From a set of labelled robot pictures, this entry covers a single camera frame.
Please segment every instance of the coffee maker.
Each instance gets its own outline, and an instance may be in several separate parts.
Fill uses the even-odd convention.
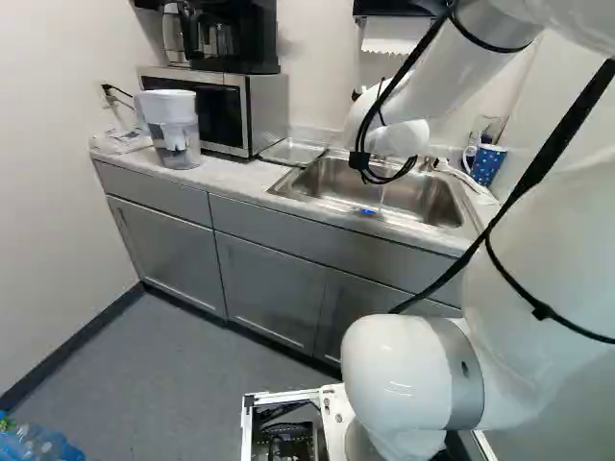
[[[179,24],[165,48],[183,48],[170,65],[234,74],[278,74],[276,0],[182,0],[165,17]]]

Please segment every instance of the cabinet door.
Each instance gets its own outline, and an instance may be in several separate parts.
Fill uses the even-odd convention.
[[[327,269],[216,232],[229,318],[312,354]]]
[[[213,231],[108,197],[141,278],[226,317]]]
[[[342,338],[348,327],[366,315],[385,314],[411,295],[371,280],[330,270],[318,326],[315,355],[339,364]],[[421,301],[406,314],[458,318],[461,311],[433,301]]]

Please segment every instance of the stainless steel sink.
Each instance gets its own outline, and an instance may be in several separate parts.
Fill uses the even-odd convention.
[[[400,165],[373,161],[370,167],[389,177]],[[437,171],[414,169],[385,186],[364,184],[348,166],[348,155],[335,153],[317,159],[306,170],[291,171],[268,192],[398,226],[430,226],[467,238],[478,235],[458,180]]]

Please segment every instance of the countertop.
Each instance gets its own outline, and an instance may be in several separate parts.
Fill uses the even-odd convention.
[[[292,168],[253,160],[238,162],[223,158],[202,156],[202,164],[191,170],[171,170],[161,166],[154,148],[142,149],[124,155],[107,155],[91,151],[93,159],[151,176],[253,205],[264,206],[313,221],[358,231],[394,242],[410,245],[442,255],[458,257],[470,246],[471,240],[445,235],[436,228],[419,226],[411,230],[341,211],[323,208],[314,203],[304,203],[267,193],[267,189]],[[485,200],[467,185],[463,185],[470,203],[483,226],[495,216],[500,205]]]

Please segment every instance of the gray carpet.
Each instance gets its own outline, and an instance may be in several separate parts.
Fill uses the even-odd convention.
[[[64,432],[88,460],[239,460],[247,392],[333,380],[146,295],[14,413]]]

